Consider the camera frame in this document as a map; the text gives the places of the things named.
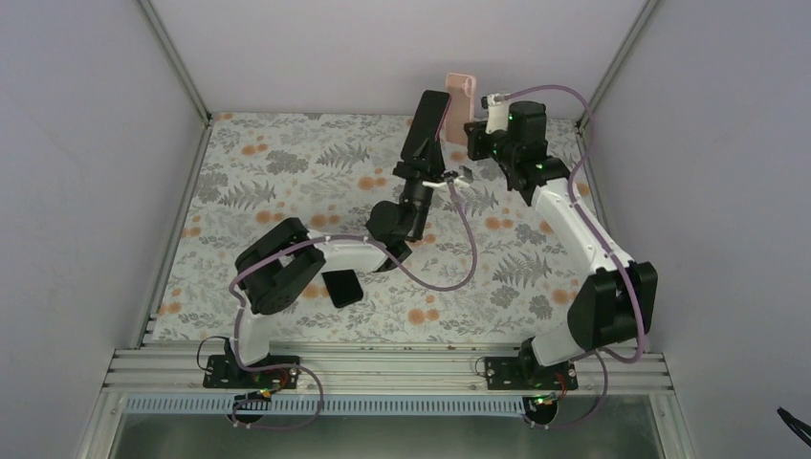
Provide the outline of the pink phone case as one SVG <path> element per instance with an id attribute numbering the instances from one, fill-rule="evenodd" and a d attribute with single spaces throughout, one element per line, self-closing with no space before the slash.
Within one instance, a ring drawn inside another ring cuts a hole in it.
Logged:
<path id="1" fill-rule="evenodd" d="M 474 116 L 476 78 L 467 74 L 448 73 L 446 91 L 450 95 L 445 117 L 446 140 L 454 144 L 465 144 L 467 134 L 464 125 L 472 122 Z"/>

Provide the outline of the black phone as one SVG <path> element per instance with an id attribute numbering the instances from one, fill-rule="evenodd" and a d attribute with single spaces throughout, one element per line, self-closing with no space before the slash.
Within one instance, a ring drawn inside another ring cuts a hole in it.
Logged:
<path id="1" fill-rule="evenodd" d="M 363 300 L 362 285 L 352 270 L 322 273 L 327 293 L 336 309 L 342 309 Z"/>

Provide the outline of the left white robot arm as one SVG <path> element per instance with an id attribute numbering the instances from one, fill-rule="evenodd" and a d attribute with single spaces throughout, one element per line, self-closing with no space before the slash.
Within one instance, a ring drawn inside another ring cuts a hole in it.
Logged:
<path id="1" fill-rule="evenodd" d="M 363 291 L 359 273 L 387 272 L 411 254 L 410 244 L 422 239 L 433 189 L 446 172 L 437 137 L 408 139 L 393 173 L 404 179 L 397 202 L 381 201 L 366 221 L 367 233 L 340 238 L 307 229 L 287 218 L 235 260 L 237 283 L 250 306 L 238 316 L 236 348 L 229 375 L 244 387 L 265 377 L 270 354 L 270 320 L 292 305 L 316 276 L 321 276 L 333 305 L 358 302 Z"/>

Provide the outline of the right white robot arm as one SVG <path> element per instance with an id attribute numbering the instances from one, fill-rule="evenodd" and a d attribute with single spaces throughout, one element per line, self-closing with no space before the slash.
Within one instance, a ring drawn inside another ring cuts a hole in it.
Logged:
<path id="1" fill-rule="evenodd" d="M 482 104 L 487 118 L 464 126 L 470 159 L 495 161 L 508 188 L 548 221 L 586 276 L 565 321 L 521 344 L 520 381 L 541 389 L 561 363 L 628 339 L 643 348 L 658 284 L 655 268 L 635 261 L 609 236 L 582 202 L 573 171 L 548 153 L 544 104 L 509 102 L 503 95 L 484 97 Z"/>

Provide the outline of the floral table mat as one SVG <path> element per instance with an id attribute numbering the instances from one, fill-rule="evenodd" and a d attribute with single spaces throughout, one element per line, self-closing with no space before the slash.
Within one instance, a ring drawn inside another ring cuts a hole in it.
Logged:
<path id="1" fill-rule="evenodd" d="M 411 120 L 375 115 L 221 115 L 152 332 L 193 341 L 232 332 L 236 257 L 296 217 L 360 234 L 372 207 L 396 201 L 392 174 Z M 403 270 L 364 274 L 363 300 L 336 309 L 320 278 L 270 318 L 278 341 L 520 342 L 559 325 L 583 282 L 548 221 L 506 188 L 492 161 L 471 163 L 464 214 L 445 190 Z"/>

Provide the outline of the black object at edge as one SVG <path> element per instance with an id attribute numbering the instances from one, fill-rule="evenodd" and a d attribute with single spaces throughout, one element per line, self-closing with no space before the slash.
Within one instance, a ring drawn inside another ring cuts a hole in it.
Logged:
<path id="1" fill-rule="evenodd" d="M 783 423 L 807 446 L 811 447 L 810 425 L 792 415 L 783 407 L 777 409 L 777 415 Z"/>

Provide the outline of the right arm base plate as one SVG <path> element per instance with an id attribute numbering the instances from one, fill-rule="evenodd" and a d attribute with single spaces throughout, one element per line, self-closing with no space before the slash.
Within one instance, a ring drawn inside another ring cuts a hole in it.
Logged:
<path id="1" fill-rule="evenodd" d="M 569 361 L 540 366 L 522 357 L 486 357 L 484 376 L 491 391 L 579 388 L 577 371 Z"/>

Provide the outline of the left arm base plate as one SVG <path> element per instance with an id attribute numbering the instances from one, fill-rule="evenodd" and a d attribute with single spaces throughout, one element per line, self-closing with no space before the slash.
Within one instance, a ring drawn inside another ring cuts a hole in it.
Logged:
<path id="1" fill-rule="evenodd" d="M 208 358 L 202 386 L 207 389 L 296 389 L 299 375 L 297 369 L 287 367 L 249 372 L 241 369 L 230 355 L 212 355 Z"/>

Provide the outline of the aluminium mounting rail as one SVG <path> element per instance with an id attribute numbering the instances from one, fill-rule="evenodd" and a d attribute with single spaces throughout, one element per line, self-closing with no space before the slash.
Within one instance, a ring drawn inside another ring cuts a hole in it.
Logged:
<path id="1" fill-rule="evenodd" d="M 222 351 L 222 342 L 203 347 L 196 343 L 170 342 L 137 350 L 117 350 L 110 362 L 102 388 L 118 392 L 201 392 L 204 373 L 201 365 Z M 359 345 L 317 345 L 304 343 L 282 348 L 296 355 L 313 371 L 296 385 L 300 395 L 316 394 L 322 383 L 328 395 L 487 395 L 484 374 L 487 355 L 506 355 L 510 347 L 449 349 L 414 345 L 392 347 Z M 634 364 L 612 359 L 605 361 L 602 373 L 596 358 L 574 364 L 579 383 L 578 396 L 599 394 L 604 386 L 611 395 L 668 394 L 674 386 L 665 358 L 646 354 Z"/>

